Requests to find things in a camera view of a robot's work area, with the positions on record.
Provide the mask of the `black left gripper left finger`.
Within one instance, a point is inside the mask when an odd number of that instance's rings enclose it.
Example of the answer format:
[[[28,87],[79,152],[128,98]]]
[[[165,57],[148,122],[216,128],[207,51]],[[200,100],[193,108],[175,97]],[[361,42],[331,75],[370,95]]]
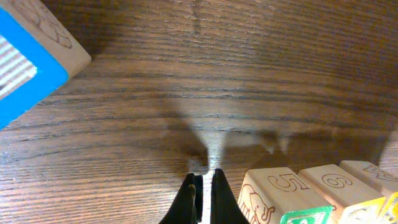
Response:
[[[197,224],[203,213],[203,176],[189,173],[159,224]]]

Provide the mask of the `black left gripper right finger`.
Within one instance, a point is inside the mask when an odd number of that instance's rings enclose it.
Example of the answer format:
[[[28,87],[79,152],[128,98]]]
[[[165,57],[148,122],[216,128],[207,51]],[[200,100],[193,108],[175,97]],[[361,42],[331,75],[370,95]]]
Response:
[[[211,182],[211,224],[249,224],[240,211],[222,169],[216,169]]]

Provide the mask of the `green R letter block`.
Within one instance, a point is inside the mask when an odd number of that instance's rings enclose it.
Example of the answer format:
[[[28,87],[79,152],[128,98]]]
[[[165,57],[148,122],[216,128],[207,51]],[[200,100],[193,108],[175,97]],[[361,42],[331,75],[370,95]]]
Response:
[[[326,224],[333,210],[288,167],[247,170],[238,205],[250,224]]]

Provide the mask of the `yellow S letter block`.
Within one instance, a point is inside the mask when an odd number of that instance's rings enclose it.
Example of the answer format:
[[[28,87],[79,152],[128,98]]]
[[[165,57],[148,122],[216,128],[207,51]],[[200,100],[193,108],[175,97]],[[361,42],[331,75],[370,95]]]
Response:
[[[330,223],[376,223],[385,196],[335,164],[302,169],[298,176],[331,203]]]

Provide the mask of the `blue P letter block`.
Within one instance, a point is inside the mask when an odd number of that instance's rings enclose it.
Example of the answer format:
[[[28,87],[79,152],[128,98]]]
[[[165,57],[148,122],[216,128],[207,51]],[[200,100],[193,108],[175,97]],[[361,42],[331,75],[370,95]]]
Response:
[[[91,56],[39,0],[1,1],[1,126],[64,85]]]

